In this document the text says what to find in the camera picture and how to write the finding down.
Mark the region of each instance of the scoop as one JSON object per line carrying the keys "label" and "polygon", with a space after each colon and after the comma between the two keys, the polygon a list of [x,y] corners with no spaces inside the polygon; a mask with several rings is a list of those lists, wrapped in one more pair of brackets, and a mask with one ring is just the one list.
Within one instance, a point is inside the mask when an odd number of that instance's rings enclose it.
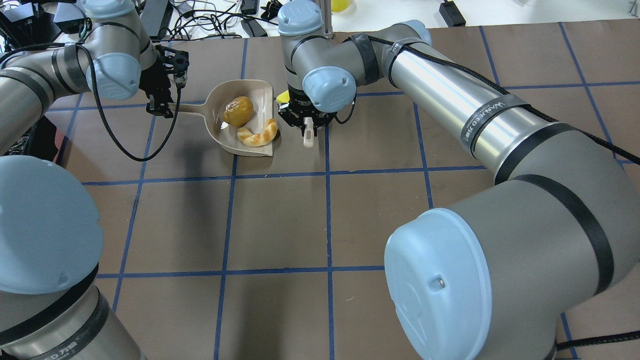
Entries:
{"label": "scoop", "polygon": [[[263,80],[227,81],[211,90],[204,104],[180,104],[179,112],[201,115],[213,140],[232,154],[273,156],[273,142],[260,147],[249,147],[238,139],[237,127],[222,121],[225,106],[239,96],[246,96],[253,103],[253,117],[244,127],[252,133],[260,133],[267,125],[267,120],[273,117],[273,88]],[[170,104],[170,107],[175,110],[175,104]]]}

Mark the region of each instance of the blue plastic cap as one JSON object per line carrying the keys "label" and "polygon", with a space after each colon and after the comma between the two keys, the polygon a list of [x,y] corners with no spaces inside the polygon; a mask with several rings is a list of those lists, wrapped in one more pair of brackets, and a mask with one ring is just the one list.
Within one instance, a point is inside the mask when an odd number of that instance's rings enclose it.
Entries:
{"label": "blue plastic cap", "polygon": [[[109,53],[93,61],[98,94],[114,100],[124,100],[136,95],[142,69],[140,62],[125,53]],[[93,91],[91,68],[86,72],[86,82]]]}
{"label": "blue plastic cap", "polygon": [[491,323],[491,279],[464,219],[432,209],[401,226],[387,242],[385,274],[404,332],[423,359],[478,355]]}
{"label": "blue plastic cap", "polygon": [[98,209],[65,169],[31,156],[0,158],[0,291],[65,290],[98,263]]}
{"label": "blue plastic cap", "polygon": [[420,20],[409,20],[405,22],[401,22],[400,24],[404,24],[415,30],[418,33],[418,36],[429,46],[433,46],[433,42],[431,41],[431,33],[427,30],[427,27]]}
{"label": "blue plastic cap", "polygon": [[323,66],[305,75],[302,79],[302,89],[316,109],[325,113],[335,113],[353,101],[356,95],[356,80],[343,68]]}
{"label": "blue plastic cap", "polygon": [[311,0],[293,0],[278,10],[278,32],[293,37],[322,28],[322,11]]}
{"label": "blue plastic cap", "polygon": [[92,19],[110,19],[133,11],[131,0],[81,0],[84,12]]}

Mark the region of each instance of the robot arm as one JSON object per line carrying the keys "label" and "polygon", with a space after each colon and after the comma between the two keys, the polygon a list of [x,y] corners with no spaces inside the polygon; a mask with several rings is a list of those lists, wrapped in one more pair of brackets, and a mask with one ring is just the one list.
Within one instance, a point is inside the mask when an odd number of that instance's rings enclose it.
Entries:
{"label": "robot arm", "polygon": [[92,29],[84,44],[9,57],[1,64],[0,151],[5,151],[60,97],[92,91],[91,54],[101,96],[123,100],[140,88],[150,102],[147,111],[172,117],[167,73],[184,86],[188,54],[153,46],[130,1],[87,1]]}
{"label": "robot arm", "polygon": [[416,351],[553,359],[560,313],[619,282],[640,256],[640,197],[611,154],[452,66],[422,24],[332,47],[310,1],[285,4],[278,20],[291,97],[280,113],[305,141],[357,85],[386,77],[494,174],[495,187],[389,238],[389,292]]}

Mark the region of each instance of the yellow object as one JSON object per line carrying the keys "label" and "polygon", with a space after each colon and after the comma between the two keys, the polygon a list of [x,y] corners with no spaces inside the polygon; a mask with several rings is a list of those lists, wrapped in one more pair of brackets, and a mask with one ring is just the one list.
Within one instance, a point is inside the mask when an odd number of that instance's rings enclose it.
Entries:
{"label": "yellow object", "polygon": [[260,134],[253,134],[251,130],[241,127],[238,129],[238,139],[245,145],[251,147],[264,146],[271,142],[278,133],[278,124],[276,119],[267,120],[267,126]]}
{"label": "yellow object", "polygon": [[286,104],[287,102],[289,102],[291,99],[289,98],[289,91],[285,91],[282,94],[278,95],[276,97],[276,102],[278,104]]}
{"label": "yellow object", "polygon": [[331,0],[331,11],[339,13],[349,7],[349,0]]}
{"label": "yellow object", "polygon": [[253,103],[246,96],[239,96],[231,100],[225,107],[222,120],[229,125],[241,127],[253,117]]}

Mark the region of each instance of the beige dustpan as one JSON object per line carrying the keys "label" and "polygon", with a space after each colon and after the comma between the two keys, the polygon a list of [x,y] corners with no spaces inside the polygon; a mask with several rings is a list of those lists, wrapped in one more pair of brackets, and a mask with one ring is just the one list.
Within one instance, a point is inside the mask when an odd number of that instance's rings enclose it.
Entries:
{"label": "beige dustpan", "polygon": [[180,104],[181,113],[195,113],[204,117],[204,123],[213,140],[232,154],[242,156],[273,156],[273,142],[265,146],[250,147],[238,140],[237,127],[222,121],[225,106],[239,96],[253,102],[253,118],[244,127],[252,133],[261,133],[267,120],[273,117],[273,89],[262,80],[232,80],[211,90],[202,105]]}

